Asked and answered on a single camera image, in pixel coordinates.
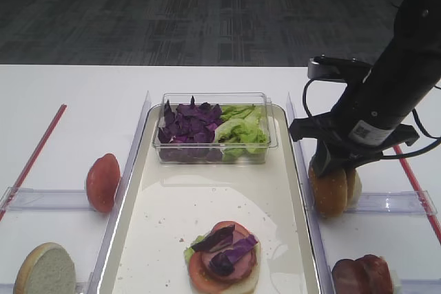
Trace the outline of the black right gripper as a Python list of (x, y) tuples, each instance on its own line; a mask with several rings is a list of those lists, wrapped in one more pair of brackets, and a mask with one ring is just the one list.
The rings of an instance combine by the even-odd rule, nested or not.
[(343, 168), (355, 169), (380, 159), (393, 159), (382, 152), (405, 143), (410, 146), (419, 139), (419, 134), (410, 125), (398, 125), (395, 129), (380, 129), (364, 120), (356, 121), (348, 134), (339, 134), (332, 112), (313, 116), (307, 106), (307, 90), (302, 92), (302, 106), (306, 118), (295, 118), (289, 126), (294, 141), (315, 138), (314, 171), (318, 177)]

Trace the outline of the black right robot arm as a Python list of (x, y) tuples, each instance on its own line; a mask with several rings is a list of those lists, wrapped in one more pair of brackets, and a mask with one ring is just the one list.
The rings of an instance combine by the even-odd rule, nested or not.
[(318, 176), (384, 159), (395, 145), (419, 135), (404, 119), (440, 80), (440, 0), (404, 0), (393, 38), (374, 64), (316, 56), (310, 82), (345, 83), (330, 111), (290, 125), (293, 140), (314, 138), (311, 167)]

